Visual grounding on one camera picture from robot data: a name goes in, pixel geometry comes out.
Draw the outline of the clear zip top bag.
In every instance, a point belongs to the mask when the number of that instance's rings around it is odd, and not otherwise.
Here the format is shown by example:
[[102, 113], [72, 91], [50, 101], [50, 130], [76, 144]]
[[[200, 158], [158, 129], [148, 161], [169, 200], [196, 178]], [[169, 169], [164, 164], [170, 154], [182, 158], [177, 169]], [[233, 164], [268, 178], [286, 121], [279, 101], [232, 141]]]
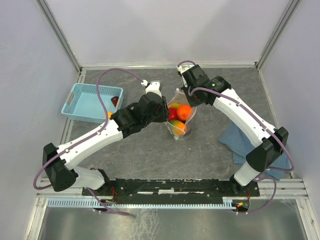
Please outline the clear zip top bag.
[[174, 96], [167, 106], [169, 118], [165, 125], [169, 132], [175, 140], [187, 139], [193, 129], [197, 108], [189, 104], [185, 93], [179, 88], [175, 90]]

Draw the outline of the green yellow mango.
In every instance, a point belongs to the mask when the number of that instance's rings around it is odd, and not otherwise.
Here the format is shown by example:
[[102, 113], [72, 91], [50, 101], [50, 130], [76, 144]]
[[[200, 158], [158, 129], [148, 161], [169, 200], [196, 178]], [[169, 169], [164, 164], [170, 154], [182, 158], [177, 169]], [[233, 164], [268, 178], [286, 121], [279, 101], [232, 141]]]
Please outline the green yellow mango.
[[187, 132], [187, 126], [180, 120], [173, 119], [169, 121], [169, 128], [174, 135], [182, 136]]

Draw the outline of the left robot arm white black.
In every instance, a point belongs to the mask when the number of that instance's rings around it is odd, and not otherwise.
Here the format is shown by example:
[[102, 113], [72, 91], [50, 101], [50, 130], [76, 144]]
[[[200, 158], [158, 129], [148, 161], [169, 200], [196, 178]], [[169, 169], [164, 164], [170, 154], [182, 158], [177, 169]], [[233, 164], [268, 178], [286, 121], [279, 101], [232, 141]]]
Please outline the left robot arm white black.
[[111, 189], [108, 176], [102, 170], [79, 167], [79, 163], [100, 149], [140, 132], [150, 123], [166, 122], [168, 117], [166, 98], [148, 92], [138, 102], [112, 114], [106, 124], [79, 138], [59, 146], [45, 145], [42, 166], [50, 186], [61, 192], [78, 185], [106, 195]]

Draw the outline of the small yellow fruit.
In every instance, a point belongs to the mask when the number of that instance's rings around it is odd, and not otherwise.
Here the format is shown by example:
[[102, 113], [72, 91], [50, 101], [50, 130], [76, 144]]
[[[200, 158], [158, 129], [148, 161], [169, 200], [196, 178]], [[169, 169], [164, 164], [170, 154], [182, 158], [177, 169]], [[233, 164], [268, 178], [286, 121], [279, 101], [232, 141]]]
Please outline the small yellow fruit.
[[112, 114], [113, 114], [113, 112], [112, 112], [112, 111], [110, 111], [110, 112], [108, 112], [108, 114], [107, 114], [107, 115], [105, 115], [105, 116], [104, 116], [104, 118], [105, 118], [105, 119], [106, 119], [106, 118], [108, 118], [108, 119], [109, 119], [109, 118], [111, 117], [111, 115], [112, 115]]

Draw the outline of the red apple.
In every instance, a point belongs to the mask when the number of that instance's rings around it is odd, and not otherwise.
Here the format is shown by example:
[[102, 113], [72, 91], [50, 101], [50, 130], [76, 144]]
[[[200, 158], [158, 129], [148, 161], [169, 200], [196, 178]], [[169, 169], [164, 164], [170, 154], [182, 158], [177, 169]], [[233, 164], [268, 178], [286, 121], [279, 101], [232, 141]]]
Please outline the red apple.
[[174, 107], [169, 107], [169, 117], [168, 117], [168, 121], [173, 121], [173, 120], [178, 120], [178, 115], [177, 115], [177, 109]]

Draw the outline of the small dark red fruit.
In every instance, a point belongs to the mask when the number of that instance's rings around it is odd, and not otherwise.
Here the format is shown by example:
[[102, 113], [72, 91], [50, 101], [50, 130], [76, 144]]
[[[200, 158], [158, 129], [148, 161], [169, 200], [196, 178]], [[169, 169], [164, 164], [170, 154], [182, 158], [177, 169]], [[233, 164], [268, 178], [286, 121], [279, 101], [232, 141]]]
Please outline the small dark red fruit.
[[119, 101], [119, 97], [118, 96], [114, 96], [114, 97], [111, 98], [111, 102], [114, 105], [114, 107], [117, 106], [118, 101]]

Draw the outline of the yellow orange round fruit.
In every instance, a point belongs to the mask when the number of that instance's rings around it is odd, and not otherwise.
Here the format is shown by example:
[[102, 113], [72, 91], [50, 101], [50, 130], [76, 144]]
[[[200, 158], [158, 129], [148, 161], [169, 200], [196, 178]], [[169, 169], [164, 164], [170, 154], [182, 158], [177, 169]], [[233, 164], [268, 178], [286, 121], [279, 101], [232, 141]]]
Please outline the yellow orange round fruit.
[[179, 103], [172, 103], [169, 105], [170, 108], [178, 109], [181, 105]]

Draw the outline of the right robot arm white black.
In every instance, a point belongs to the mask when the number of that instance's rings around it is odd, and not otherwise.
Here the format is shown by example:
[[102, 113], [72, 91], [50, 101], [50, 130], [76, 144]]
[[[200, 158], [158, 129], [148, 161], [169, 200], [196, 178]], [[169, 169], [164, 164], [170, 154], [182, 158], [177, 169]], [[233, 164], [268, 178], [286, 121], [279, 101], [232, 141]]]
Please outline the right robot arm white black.
[[221, 76], [209, 78], [195, 63], [177, 65], [182, 77], [184, 92], [192, 107], [211, 105], [224, 113], [248, 138], [253, 150], [245, 157], [245, 163], [231, 177], [229, 189], [236, 196], [248, 189], [248, 184], [270, 168], [282, 154], [290, 157], [286, 148], [289, 133], [284, 127], [275, 128], [263, 120], [241, 100], [231, 85]]

